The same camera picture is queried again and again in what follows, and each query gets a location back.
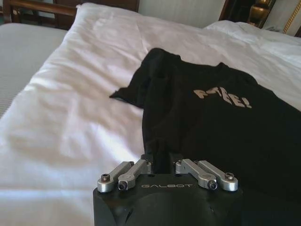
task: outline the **bolt head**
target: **bolt head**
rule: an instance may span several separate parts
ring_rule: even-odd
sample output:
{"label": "bolt head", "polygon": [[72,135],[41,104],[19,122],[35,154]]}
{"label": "bolt head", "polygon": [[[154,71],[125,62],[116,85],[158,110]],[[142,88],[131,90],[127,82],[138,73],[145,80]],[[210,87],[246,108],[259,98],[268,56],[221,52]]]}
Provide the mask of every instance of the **bolt head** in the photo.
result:
{"label": "bolt head", "polygon": [[233,173],[225,173],[225,178],[228,180],[234,180],[234,174]]}
{"label": "bolt head", "polygon": [[208,188],[209,188],[209,190],[215,191],[217,189],[217,183],[214,180],[209,180]]}
{"label": "bolt head", "polygon": [[125,181],[119,181],[118,190],[124,192],[127,190],[127,183]]}
{"label": "bolt head", "polygon": [[110,175],[109,174],[102,174],[101,176],[101,181],[102,182],[107,182],[110,180]]}

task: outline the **bed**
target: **bed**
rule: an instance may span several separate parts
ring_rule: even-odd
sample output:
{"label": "bed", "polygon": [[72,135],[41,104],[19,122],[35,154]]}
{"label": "bed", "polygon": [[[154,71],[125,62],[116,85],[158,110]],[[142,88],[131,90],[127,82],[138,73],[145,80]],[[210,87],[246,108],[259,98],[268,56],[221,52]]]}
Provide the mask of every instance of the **bed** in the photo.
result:
{"label": "bed", "polygon": [[301,110],[298,38],[229,21],[199,29],[85,3],[0,119],[2,225],[94,225],[100,175],[144,153],[142,110],[108,96],[154,47],[245,71]]}
{"label": "bed", "polygon": [[0,26],[0,118],[66,33],[28,24]]}

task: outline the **t-shirt sleeve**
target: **t-shirt sleeve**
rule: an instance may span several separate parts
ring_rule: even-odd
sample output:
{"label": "t-shirt sleeve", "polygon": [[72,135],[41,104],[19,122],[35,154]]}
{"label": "t-shirt sleeve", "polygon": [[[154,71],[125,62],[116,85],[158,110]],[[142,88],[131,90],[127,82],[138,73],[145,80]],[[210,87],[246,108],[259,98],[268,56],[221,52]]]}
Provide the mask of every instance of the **t-shirt sleeve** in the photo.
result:
{"label": "t-shirt sleeve", "polygon": [[159,48],[152,49],[141,66],[134,73],[128,87],[120,88],[110,98],[127,102],[140,108],[144,108],[144,101],[148,92],[151,79],[160,72],[164,61],[165,51]]}

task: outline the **wooden headboard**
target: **wooden headboard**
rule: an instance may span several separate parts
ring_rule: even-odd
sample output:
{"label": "wooden headboard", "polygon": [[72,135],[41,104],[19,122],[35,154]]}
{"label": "wooden headboard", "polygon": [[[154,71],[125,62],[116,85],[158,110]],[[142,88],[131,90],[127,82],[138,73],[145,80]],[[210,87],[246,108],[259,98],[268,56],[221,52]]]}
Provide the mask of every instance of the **wooden headboard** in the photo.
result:
{"label": "wooden headboard", "polygon": [[138,12],[139,0],[53,0],[54,4],[32,0],[3,0],[3,16],[5,23],[20,23],[21,8],[53,13],[55,26],[69,29],[76,15],[76,6],[85,2],[124,8]]}

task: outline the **white bedsheet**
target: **white bedsheet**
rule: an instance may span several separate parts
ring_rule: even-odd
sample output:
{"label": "white bedsheet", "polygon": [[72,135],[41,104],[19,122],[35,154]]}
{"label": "white bedsheet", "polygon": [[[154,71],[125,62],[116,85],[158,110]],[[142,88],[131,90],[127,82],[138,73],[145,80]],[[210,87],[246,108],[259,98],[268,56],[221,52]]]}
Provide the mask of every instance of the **white bedsheet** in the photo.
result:
{"label": "white bedsheet", "polygon": [[0,121],[0,225],[93,225],[102,173],[143,153],[142,110],[109,99],[154,47],[250,73],[301,109],[301,40],[247,24],[205,29],[84,4]]}

